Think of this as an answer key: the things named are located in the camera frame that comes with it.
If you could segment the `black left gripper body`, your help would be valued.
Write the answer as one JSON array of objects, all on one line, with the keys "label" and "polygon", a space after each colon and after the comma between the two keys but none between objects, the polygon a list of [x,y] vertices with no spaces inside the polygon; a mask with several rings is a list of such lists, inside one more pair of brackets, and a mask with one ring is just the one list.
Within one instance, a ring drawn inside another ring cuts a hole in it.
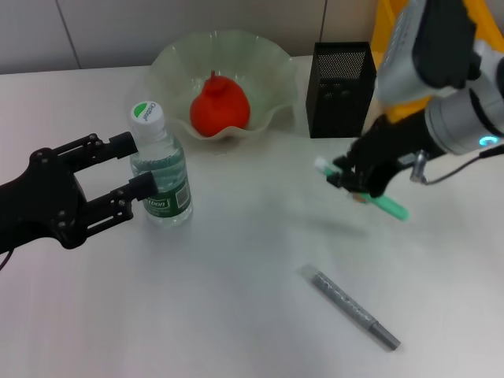
[{"label": "black left gripper body", "polygon": [[86,240],[78,213],[86,198],[74,172],[50,148],[32,153],[26,170],[1,186],[1,251],[36,239],[56,239],[65,249]]}]

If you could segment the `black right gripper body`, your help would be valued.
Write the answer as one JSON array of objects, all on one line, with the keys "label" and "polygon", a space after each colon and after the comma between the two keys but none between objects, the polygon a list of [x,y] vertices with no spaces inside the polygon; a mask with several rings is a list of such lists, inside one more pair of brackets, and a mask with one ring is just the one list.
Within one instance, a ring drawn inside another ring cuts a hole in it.
[{"label": "black right gripper body", "polygon": [[399,172],[413,165],[401,160],[421,150],[429,159],[435,158],[435,142],[423,113],[414,113],[396,123],[381,117],[350,148],[350,166],[355,175],[350,189],[374,198],[381,196]]}]

